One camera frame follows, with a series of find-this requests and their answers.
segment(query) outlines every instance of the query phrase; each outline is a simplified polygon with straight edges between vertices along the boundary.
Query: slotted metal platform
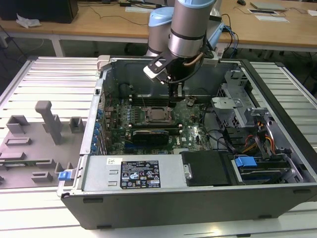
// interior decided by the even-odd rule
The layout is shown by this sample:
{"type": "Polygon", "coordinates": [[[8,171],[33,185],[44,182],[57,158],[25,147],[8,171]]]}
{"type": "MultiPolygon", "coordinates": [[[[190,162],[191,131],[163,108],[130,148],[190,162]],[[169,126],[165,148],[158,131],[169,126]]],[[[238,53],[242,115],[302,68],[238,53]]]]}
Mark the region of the slotted metal platform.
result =
{"type": "Polygon", "coordinates": [[[0,144],[8,133],[12,115],[28,122],[42,122],[34,108],[38,100],[50,100],[60,121],[71,117],[87,120],[97,73],[97,58],[39,57],[21,68],[0,97],[0,144]]]}
{"type": "MultiPolygon", "coordinates": [[[[287,114],[317,151],[317,100],[285,68],[269,62],[252,62],[268,88],[287,114]]],[[[265,103],[255,90],[252,91],[261,107],[265,103]]]]}
{"type": "MultiPolygon", "coordinates": [[[[42,121],[33,109],[38,100],[51,100],[53,113],[62,121],[70,116],[88,116],[97,78],[97,59],[41,57],[28,61],[0,97],[0,143],[7,133],[11,115],[26,115],[28,121],[42,121]]],[[[253,63],[305,136],[316,140],[316,101],[284,68],[274,63],[253,63]]],[[[232,221],[160,227],[83,229],[56,195],[57,187],[0,190],[0,237],[87,238],[315,238],[317,202],[306,202],[278,219],[232,221]]]]}

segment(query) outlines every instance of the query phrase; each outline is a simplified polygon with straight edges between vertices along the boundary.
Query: wooden desk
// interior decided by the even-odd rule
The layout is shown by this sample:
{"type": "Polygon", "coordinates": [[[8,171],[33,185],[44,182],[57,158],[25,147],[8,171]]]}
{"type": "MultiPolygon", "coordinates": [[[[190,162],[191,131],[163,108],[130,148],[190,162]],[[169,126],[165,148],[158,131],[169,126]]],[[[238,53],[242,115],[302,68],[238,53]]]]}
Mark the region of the wooden desk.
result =
{"type": "MultiPolygon", "coordinates": [[[[289,23],[259,21],[254,14],[243,13],[249,13],[247,9],[253,8],[250,1],[246,0],[247,5],[241,6],[235,0],[222,0],[221,12],[230,16],[232,29],[239,35],[239,48],[317,52],[317,16],[313,17],[289,9],[285,12],[285,18],[289,23]]],[[[253,1],[276,2],[285,8],[317,9],[316,3],[283,0],[253,1]]],[[[147,42],[149,13],[126,12],[125,7],[119,5],[92,6],[92,8],[84,5],[80,4],[78,14],[71,24],[42,22],[42,26],[29,29],[19,26],[15,21],[0,21],[0,24],[12,37],[50,39],[58,57],[64,56],[60,40],[147,42]],[[93,10],[101,17],[109,17],[100,19],[93,10]],[[145,25],[134,24],[118,16],[145,25]]],[[[227,16],[224,16],[223,20],[227,25],[229,24],[227,16]]],[[[229,33],[223,33],[217,46],[225,48],[228,42],[230,42],[229,33]]]]}
{"type": "MultiPolygon", "coordinates": [[[[289,23],[259,21],[255,14],[250,13],[248,8],[254,8],[250,2],[273,2],[285,8],[299,8],[316,10],[317,3],[283,1],[283,0],[246,0],[246,5],[229,4],[231,0],[223,0],[222,14],[227,13],[231,18],[232,29],[239,35],[240,47],[250,49],[281,50],[290,47],[299,51],[316,51],[317,49],[317,16],[301,14],[296,9],[289,9],[284,14],[289,23]]],[[[223,16],[224,22],[229,25],[227,16],[223,16]]],[[[224,34],[220,42],[228,41],[224,34]]]]}

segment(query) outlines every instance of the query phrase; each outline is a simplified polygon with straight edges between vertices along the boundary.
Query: motherboard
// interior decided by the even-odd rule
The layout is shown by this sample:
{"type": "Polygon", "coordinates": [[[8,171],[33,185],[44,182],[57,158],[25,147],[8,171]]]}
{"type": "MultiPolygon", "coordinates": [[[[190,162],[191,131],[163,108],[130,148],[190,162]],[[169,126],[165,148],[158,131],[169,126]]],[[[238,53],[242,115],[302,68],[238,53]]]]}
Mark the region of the motherboard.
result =
{"type": "Polygon", "coordinates": [[[179,154],[210,150],[203,130],[204,104],[179,102],[175,108],[134,106],[129,100],[108,99],[99,119],[103,149],[98,154],[179,154]]]}

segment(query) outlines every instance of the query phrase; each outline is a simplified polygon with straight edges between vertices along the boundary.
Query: laptop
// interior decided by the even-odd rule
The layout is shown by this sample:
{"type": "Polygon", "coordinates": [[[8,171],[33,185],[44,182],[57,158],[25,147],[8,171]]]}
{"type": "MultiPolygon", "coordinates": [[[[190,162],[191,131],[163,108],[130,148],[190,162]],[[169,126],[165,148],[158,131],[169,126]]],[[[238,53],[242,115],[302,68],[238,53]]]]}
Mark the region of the laptop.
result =
{"type": "Polygon", "coordinates": [[[261,10],[274,10],[274,11],[286,11],[287,9],[279,4],[266,3],[266,2],[251,2],[251,5],[256,9],[261,10]]]}

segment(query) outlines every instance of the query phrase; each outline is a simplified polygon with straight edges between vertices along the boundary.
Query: black plastic cover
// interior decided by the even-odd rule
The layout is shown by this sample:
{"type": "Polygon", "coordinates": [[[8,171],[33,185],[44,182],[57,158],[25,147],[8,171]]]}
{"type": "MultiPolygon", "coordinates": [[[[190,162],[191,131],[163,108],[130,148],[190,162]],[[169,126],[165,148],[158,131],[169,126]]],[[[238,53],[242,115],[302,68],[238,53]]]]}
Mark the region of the black plastic cover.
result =
{"type": "Polygon", "coordinates": [[[188,186],[229,186],[238,181],[231,163],[233,155],[225,151],[182,152],[183,164],[188,164],[192,178],[188,186]]]}

